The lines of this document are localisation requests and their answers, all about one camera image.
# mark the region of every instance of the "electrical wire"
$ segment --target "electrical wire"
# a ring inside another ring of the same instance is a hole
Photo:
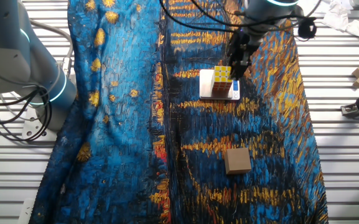
[[[308,15],[305,16],[305,19],[309,18],[309,17],[316,11],[316,9],[320,6],[320,3],[321,3],[321,2],[322,2],[322,0],[319,0],[319,1],[316,3],[315,7],[310,11],[310,13],[308,13]],[[282,31],[282,30],[290,29],[290,28],[295,27],[295,26],[298,25],[299,23],[300,23],[300,21],[297,21],[296,23],[291,24],[291,25],[289,25],[289,26],[287,26],[287,27],[283,27],[283,28],[280,28],[280,29],[269,29],[269,31],[272,32],[272,31]]]
[[[1,101],[3,103],[6,103],[6,100],[4,99],[4,96],[2,94],[0,94],[0,98],[1,98]],[[6,109],[11,112],[11,114],[13,114],[14,116],[17,116],[17,113],[15,113],[8,105],[6,105]],[[22,118],[21,116],[19,117],[19,119],[22,119],[24,121],[37,121],[39,119],[41,119],[42,117],[45,116],[45,113],[43,113],[41,116],[39,116],[38,118],[33,118],[33,119],[27,119],[27,118]]]
[[[45,96],[42,97],[44,104],[46,105],[47,103],[47,98]],[[10,132],[9,129],[6,128],[5,125],[1,125],[2,128],[5,129],[6,132],[8,132],[8,134],[2,133],[0,131],[0,135],[3,136],[4,138],[10,140],[10,141],[17,141],[17,142],[31,142],[33,140],[36,140],[37,138],[41,137],[41,135],[43,135],[43,133],[45,132],[45,130],[47,129],[48,125],[50,124],[50,120],[52,119],[52,106],[51,104],[48,105],[48,108],[45,107],[45,113],[44,113],[44,122],[42,123],[42,127],[39,129],[39,131],[37,133],[35,133],[33,136],[27,138],[27,139],[22,139],[17,137],[15,134],[13,134],[12,132]]]
[[[0,121],[0,124],[7,124],[7,123],[10,123],[12,121],[15,121],[17,120],[21,115],[22,113],[24,113],[24,111],[26,110],[27,108],[27,105],[29,105],[29,103],[31,102],[31,100],[37,95],[37,90],[34,90],[31,94],[30,94],[30,98],[29,100],[27,100],[27,102],[24,104],[23,108],[20,110],[20,112],[13,118],[9,119],[9,120],[6,120],[6,121]]]
[[[219,2],[219,0],[215,0],[215,3],[222,8],[222,10],[225,12],[226,16],[228,16],[228,15],[238,16],[238,15],[235,14],[235,13],[232,13],[232,12],[227,11],[226,8]]]
[[[184,27],[188,27],[188,28],[191,28],[191,29],[198,29],[198,30],[209,30],[209,31],[219,31],[219,32],[231,32],[231,33],[234,33],[235,31],[233,30],[228,30],[228,29],[220,29],[220,28],[207,28],[207,27],[197,27],[197,26],[192,26],[192,25],[189,25],[189,24],[186,24],[184,22],[180,22],[179,20],[177,20],[176,18],[174,18],[167,10],[167,8],[165,7],[164,3],[163,3],[163,0],[159,0],[160,2],[160,5],[161,5],[161,8],[162,10],[165,12],[165,14],[170,18],[172,19],[174,22],[178,23],[179,25],[182,25]]]
[[[21,98],[21,99],[18,99],[18,100],[16,100],[16,101],[12,101],[12,102],[10,102],[10,103],[0,103],[0,106],[11,106],[11,105],[18,104],[18,103],[20,103],[20,102],[23,102],[23,101],[29,99],[29,98],[32,96],[32,94],[33,94],[33,92],[30,93],[30,94],[28,94],[27,96]]]
[[[68,50],[68,53],[67,53],[66,57],[68,57],[68,58],[72,57],[72,54],[73,54],[73,41],[72,41],[72,38],[70,37],[70,34],[64,32],[63,30],[58,29],[56,27],[53,27],[53,26],[50,26],[50,25],[47,25],[47,24],[43,24],[41,22],[37,22],[37,21],[35,21],[33,19],[30,19],[30,23],[33,26],[40,27],[40,28],[43,28],[43,29],[46,29],[46,30],[49,30],[51,32],[54,32],[54,33],[57,33],[57,34],[60,34],[60,35],[64,36],[70,43],[70,48]]]
[[[260,21],[260,22],[254,22],[254,23],[251,23],[251,24],[232,24],[230,22],[224,22],[224,21],[221,21],[213,16],[211,16],[208,12],[206,12],[199,4],[197,4],[197,2],[195,0],[190,0],[193,5],[195,5],[198,10],[200,10],[200,12],[202,14],[204,14],[205,16],[207,16],[208,18],[214,20],[215,22],[217,23],[220,23],[222,25],[225,25],[225,26],[232,26],[232,27],[251,27],[251,26],[256,26],[256,25],[260,25],[260,24],[265,24],[265,23],[268,23],[268,22],[273,22],[273,21],[278,21],[280,19],[290,19],[290,18],[305,18],[304,16],[297,16],[297,15],[286,15],[286,16],[278,16],[278,17],[275,17],[275,18],[272,18],[272,19],[266,19],[264,21]]]

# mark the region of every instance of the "wrinkled fabric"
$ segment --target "wrinkled fabric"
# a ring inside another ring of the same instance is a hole
[[[211,22],[168,3],[179,19]],[[198,72],[225,63],[228,34],[173,24],[156,0],[71,0],[68,21],[78,98],[30,223],[328,223],[291,30],[266,36],[240,100],[208,101]],[[237,147],[252,169],[226,175]]]

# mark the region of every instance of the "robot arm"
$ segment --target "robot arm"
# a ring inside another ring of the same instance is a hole
[[[243,76],[247,68],[251,65],[250,57],[257,51],[264,35],[277,29],[285,19],[274,19],[288,15],[302,17],[304,15],[301,7],[297,5],[298,0],[245,0],[245,10],[241,13],[243,24],[255,24],[255,26],[240,27],[233,34],[229,44],[229,65],[232,67],[232,78],[238,80]],[[309,24],[314,26],[310,30],[313,35],[316,27],[313,24],[314,18],[305,18],[299,21],[300,29],[309,28]]]
[[[48,128],[58,131],[75,99],[76,88],[34,33],[23,4],[0,0],[0,93],[15,91],[26,96],[34,91],[34,87],[28,87],[32,85],[43,86],[49,93],[52,119]],[[35,97],[31,104],[42,105],[41,97]],[[43,114],[43,107],[36,110]]]

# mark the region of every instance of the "rubik's cube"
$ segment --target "rubik's cube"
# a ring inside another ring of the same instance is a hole
[[[230,79],[231,67],[215,66],[212,77],[212,91],[229,91],[233,80]]]

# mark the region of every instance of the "metal grate table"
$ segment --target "metal grate table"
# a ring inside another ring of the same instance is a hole
[[[23,3],[31,18],[68,32],[67,0]],[[339,110],[359,97],[359,89],[352,88],[351,76],[359,66],[359,40],[324,26],[323,15],[316,16],[317,37],[297,44],[327,188],[330,223],[359,224],[359,121],[343,118]],[[359,11],[352,11],[349,18],[359,19]],[[63,59],[68,50],[63,37],[38,28],[35,33],[56,60]],[[19,111],[20,106],[12,108]],[[12,114],[5,109],[1,116],[9,119]],[[23,124],[16,121],[8,126],[21,134]],[[18,146],[0,136],[0,224],[16,224],[23,201],[35,198],[51,152],[52,147]]]

